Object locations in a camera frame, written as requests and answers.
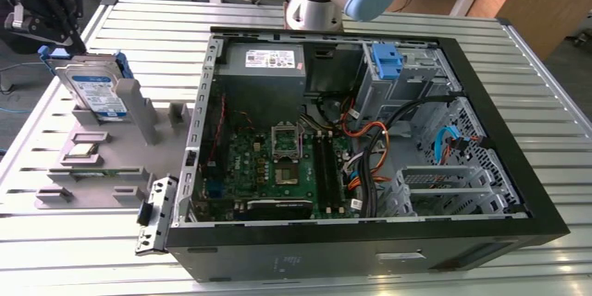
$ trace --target metal bracket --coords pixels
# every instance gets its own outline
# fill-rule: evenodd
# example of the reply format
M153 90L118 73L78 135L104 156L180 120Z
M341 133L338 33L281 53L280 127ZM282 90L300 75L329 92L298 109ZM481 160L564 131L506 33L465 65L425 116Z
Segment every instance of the metal bracket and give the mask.
M166 176L152 183L148 201L142 202L137 212L137 223L142 226L137 236L136 255L165 254L170 213L173 211L174 193L178 179Z

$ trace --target aluminum table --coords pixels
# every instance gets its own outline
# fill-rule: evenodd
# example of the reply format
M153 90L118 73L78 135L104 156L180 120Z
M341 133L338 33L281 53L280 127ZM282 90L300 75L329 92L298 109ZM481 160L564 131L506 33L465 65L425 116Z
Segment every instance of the aluminum table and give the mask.
M212 25L281 28L282 9L118 0L98 7L82 38L89 51L126 54L144 96L166 107L194 100ZM134 256L134 209L34 208L74 123L54 79L0 163L2 295L592 295L592 126L514 29L493 19L404 14L344 18L344 26L457 39L572 233L468 272L198 284L169 254Z

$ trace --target small chip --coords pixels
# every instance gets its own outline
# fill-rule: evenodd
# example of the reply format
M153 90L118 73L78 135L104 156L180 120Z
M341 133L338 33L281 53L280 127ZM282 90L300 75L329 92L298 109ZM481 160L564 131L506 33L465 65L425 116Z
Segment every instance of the small chip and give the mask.
M68 152L68 157L89 157L96 153L98 145L96 143L77 143Z

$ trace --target connector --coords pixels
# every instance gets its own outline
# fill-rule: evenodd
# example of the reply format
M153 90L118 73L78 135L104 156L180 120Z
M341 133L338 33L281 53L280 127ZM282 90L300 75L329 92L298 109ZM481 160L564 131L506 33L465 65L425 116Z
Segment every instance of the connector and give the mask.
M464 150L469 146L469 138L458 137L457 139L454 139L454 138L448 137L448 138L445 138L445 143L448 144L448 146L452 149L456 149L456 150L464 152Z

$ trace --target red wire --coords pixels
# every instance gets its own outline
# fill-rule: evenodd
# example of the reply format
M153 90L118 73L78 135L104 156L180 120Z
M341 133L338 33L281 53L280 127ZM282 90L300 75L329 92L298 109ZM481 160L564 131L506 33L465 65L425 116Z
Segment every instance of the red wire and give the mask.
M212 151L209 152L209 157L206 158L206 161L212 161L213 153L216 152L216 146L218 142L218 136L222 129L222 123L224 123L224 117L225 117L225 95L221 95L221 113L220 113L220 121L218 126L216 128L216 136L213 137L213 147Z

